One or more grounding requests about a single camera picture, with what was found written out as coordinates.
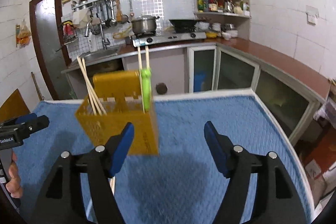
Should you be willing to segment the person's left hand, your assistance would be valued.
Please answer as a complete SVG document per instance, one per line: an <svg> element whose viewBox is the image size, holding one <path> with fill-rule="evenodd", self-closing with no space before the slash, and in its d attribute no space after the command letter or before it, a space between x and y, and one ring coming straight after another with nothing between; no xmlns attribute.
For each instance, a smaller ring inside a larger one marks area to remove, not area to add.
<svg viewBox="0 0 336 224"><path fill-rule="evenodd" d="M21 198L23 196L23 188L21 187L21 178L19 176L18 166L16 164L17 155L12 152L12 161L9 166L9 182L6 189L12 198Z"/></svg>

